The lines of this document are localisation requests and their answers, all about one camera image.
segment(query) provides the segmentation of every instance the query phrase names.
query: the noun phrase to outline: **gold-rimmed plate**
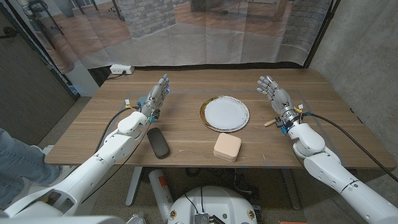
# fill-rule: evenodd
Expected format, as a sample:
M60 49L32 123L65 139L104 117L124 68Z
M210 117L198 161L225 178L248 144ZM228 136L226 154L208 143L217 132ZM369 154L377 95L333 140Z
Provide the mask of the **gold-rimmed plate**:
M199 115L203 124L219 132L237 131L249 121L246 105L232 96L215 96L206 100Z

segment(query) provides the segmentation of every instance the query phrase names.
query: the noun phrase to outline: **robotic arm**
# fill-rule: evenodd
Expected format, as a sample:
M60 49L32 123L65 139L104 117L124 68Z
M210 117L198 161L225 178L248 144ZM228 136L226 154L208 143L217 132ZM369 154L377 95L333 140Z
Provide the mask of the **robotic arm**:
M159 117L159 108L170 91L165 74L147 95L141 112L135 111L118 123L118 128L109 134L103 146L65 180L47 189L30 194L11 205L4 212L9 218L62 217L74 215L79 205L96 190L100 180L117 162L127 158L136 149L153 118ZM56 198L51 203L43 201Z
M278 113L277 126L293 140L294 153L304 159L314 178L337 191L368 223L396 223L398 208L348 172L323 138L302 123L289 94L269 76L260 77L257 91L266 95Z

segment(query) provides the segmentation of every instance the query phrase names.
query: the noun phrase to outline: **cable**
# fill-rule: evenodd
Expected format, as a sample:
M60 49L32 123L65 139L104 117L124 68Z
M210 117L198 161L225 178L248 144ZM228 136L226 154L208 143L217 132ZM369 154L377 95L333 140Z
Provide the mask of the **cable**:
M139 141L138 145L137 145L136 148L133 150L133 152L130 154L130 156L120 165L120 167L119 167L110 177L108 177L108 178L105 180L105 182L104 182L103 184L101 184L93 193L91 193L91 194L90 194L86 199L84 199L81 203L84 203L84 202L85 202L87 199L89 199L95 192L97 192L97 190L99 190L104 184L106 184L107 181L108 181L110 178L112 178L113 175L115 175L115 174L119 171L119 169L122 168L122 166L130 159L130 157L132 156L132 154L136 151L136 149L138 148L138 146L141 144L142 140L144 139L145 134L147 133L147 131L148 131L148 129L149 129L149 126L150 126L150 123L149 123L148 128L147 128L147 130L145 131L145 133L144 133L144 135L143 135L141 141Z
M297 159L298 162L301 164L301 166L305 169L305 166L303 165L303 163L301 162L301 160L297 157L296 153L294 152L293 145L292 145L292 142L290 141L290 138L288 137L287 134L285 134L285 136L286 136L287 140L289 141L289 144L290 144L290 146L291 146L291 148L292 148L292 150L293 150L294 155L296 156L296 159ZM330 200L331 200L332 202L334 202L334 203L337 205L337 207L339 207L345 214L347 214L347 216L349 216L354 222L356 222L357 224L360 224L360 223L359 223L354 217L352 217L345 209L343 209L343 207L340 206L340 205L328 194L328 192L326 192L326 190L325 190L321 185L318 184L318 181L317 181L317 180L313 179L312 177L311 177L311 179L314 181L314 183L316 183L316 184L318 185L319 188L322 189L323 193L325 193L325 194L330 198Z
M365 152L365 154L368 155L373 160L373 162L375 162L382 170L384 170L386 172L386 174L388 174L396 182L398 182L398 178L394 174L392 174L389 170L387 170L387 168L385 168L375 157L372 156L372 154L370 154L364 147L362 147L362 145L360 145L360 143L358 143L353 137L351 137L342 127L338 126L334 122L332 122L322 116L319 116L319 115L316 115L313 113L310 113L309 115L314 116L319 119L322 119L322 120L326 121L327 123L330 123L334 127L338 128L340 131L342 131L348 138L350 138L355 143L355 145L357 145L363 152Z
M106 80L111 80L111 79L119 78L120 76L122 76L122 75L124 75L124 74L126 74L126 71L125 71L125 70L123 70L122 74L120 74L120 75L118 75L118 76L116 76L116 77L107 78Z
M205 209L203 208L203 195L202 195L202 192L201 192L201 188L202 188L203 186L200 186L200 198L201 198L201 212L203 212L203 214L205 213Z
M197 211L197 214L199 214L197 207L193 204L193 202L191 200L189 200L189 198L187 197L187 195L184 193L185 197L188 199L189 202L191 202L191 204L193 205L193 207L195 208L195 210Z
M107 130L108 130L108 128L109 128L109 125L111 125L112 121L113 121L117 116L119 116L119 114L121 114L121 113L123 113L123 112L125 112L126 110L129 110L129 109L132 109L132 108L124 108L123 110L117 112L117 113L113 116L113 118L108 122L108 124L106 125L106 128L105 128L104 132L102 133L101 139L99 140L99 143L98 143L97 148L95 149L95 152L94 152L94 153L96 153L96 152L100 149L100 145L101 145L101 143L102 143L102 140L104 139L104 136L105 136L105 134L106 134L106 132L107 132Z
M247 194L249 194L249 195L252 194L252 191L251 191L251 190L241 190L241 189L239 189L239 188L236 186L236 168L235 168L235 172L234 172L234 187L235 187L236 190L238 190L238 191L240 191L240 192L244 192L244 193L247 193Z

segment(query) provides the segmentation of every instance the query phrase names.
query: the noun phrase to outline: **person's leg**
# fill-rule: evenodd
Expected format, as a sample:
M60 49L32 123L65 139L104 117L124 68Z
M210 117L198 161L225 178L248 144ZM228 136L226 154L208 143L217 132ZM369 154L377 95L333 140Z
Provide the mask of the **person's leg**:
M8 205L24 189L21 177L0 172L0 206Z
M62 166L44 162L45 154L12 138L0 128L0 172L22 176L38 184L50 184L60 175Z

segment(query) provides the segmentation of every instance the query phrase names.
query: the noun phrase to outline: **beige sponge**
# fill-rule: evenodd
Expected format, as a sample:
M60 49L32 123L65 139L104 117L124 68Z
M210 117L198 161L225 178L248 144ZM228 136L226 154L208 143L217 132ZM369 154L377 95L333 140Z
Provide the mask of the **beige sponge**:
M214 155L221 159L234 162L238 156L242 140L230 134L221 133L214 146Z

